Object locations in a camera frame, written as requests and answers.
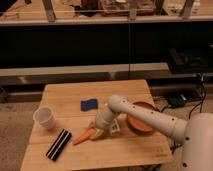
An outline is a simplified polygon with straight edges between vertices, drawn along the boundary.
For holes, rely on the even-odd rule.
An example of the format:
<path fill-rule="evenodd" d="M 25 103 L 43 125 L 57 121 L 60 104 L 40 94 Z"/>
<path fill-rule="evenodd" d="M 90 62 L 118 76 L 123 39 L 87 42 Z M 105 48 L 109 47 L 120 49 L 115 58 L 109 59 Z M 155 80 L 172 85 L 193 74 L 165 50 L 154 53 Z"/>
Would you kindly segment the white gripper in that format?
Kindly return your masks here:
<path fill-rule="evenodd" d="M 110 124 L 108 122 L 101 122 L 97 123 L 95 121 L 91 121 L 88 125 L 88 130 L 89 129 L 99 129 L 95 132 L 94 135 L 91 136 L 92 140 L 98 140 L 104 137 L 105 131 L 107 131 L 110 127 Z"/>

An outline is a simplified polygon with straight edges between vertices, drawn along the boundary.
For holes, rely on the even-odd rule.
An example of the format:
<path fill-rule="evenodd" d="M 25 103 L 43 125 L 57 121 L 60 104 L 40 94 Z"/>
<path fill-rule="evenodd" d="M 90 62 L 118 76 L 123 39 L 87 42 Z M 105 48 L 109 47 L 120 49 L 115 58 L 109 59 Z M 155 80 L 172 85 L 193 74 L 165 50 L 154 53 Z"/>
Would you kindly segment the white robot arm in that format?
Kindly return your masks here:
<path fill-rule="evenodd" d="M 109 128 L 121 113 L 153 127 L 182 145 L 181 171 L 213 171 L 213 114 L 199 113 L 188 121 L 131 103 L 126 97 L 112 95 L 96 114 L 92 126 Z"/>

